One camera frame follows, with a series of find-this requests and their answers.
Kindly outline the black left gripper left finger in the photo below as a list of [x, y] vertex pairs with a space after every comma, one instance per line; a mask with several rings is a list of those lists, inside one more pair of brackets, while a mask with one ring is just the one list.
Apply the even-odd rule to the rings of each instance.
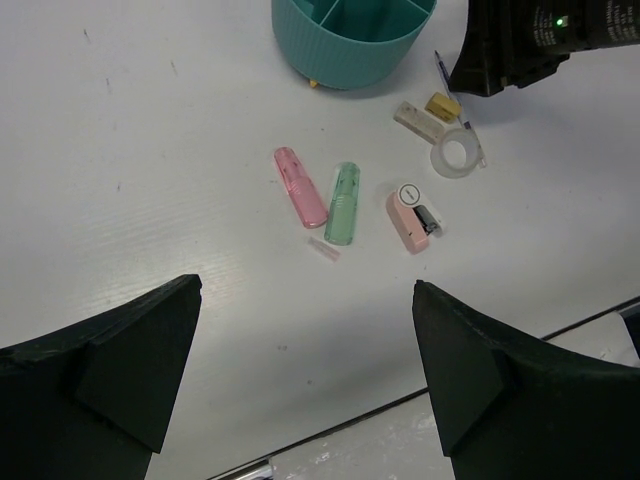
[[168, 431], [201, 308], [181, 275], [1, 351], [4, 479], [142, 479]]

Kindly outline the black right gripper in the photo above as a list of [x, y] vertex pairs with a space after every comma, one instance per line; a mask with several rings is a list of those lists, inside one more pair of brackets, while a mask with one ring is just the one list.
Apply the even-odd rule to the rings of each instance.
[[544, 53], [516, 17], [523, 1], [468, 3], [466, 32], [447, 85], [454, 93], [491, 97], [508, 86], [525, 88], [555, 74], [567, 54]]

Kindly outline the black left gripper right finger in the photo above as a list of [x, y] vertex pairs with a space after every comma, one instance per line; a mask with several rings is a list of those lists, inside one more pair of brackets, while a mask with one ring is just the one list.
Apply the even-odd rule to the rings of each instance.
[[557, 347], [432, 283], [412, 315], [443, 454], [459, 479], [635, 479], [639, 372]]

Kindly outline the blue ballpoint pen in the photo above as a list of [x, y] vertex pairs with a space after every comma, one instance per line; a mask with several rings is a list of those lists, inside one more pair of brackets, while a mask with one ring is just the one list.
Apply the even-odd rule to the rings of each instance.
[[[438, 174], [445, 178], [464, 178], [477, 166], [482, 168], [486, 166], [486, 155], [474, 128], [471, 126], [470, 120], [462, 108], [461, 99], [449, 87], [450, 75], [438, 51], [434, 52], [434, 57], [447, 96], [460, 107], [460, 112], [454, 116], [454, 119], [460, 123], [460, 127], [447, 130], [432, 149], [432, 165]], [[463, 164], [455, 165], [447, 156], [446, 148], [451, 143], [458, 143], [464, 149], [465, 160]]]

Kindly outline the green highlighter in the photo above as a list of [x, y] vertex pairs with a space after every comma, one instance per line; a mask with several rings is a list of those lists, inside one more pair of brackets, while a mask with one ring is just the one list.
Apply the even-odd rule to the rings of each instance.
[[338, 169], [331, 198], [324, 239], [336, 246], [353, 242], [360, 185], [360, 168], [353, 162], [343, 162]]

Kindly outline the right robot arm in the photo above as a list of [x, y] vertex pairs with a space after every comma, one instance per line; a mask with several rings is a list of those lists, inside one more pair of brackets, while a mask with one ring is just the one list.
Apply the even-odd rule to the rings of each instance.
[[490, 97], [555, 74], [573, 53], [638, 43], [637, 0], [471, 1], [448, 86]]

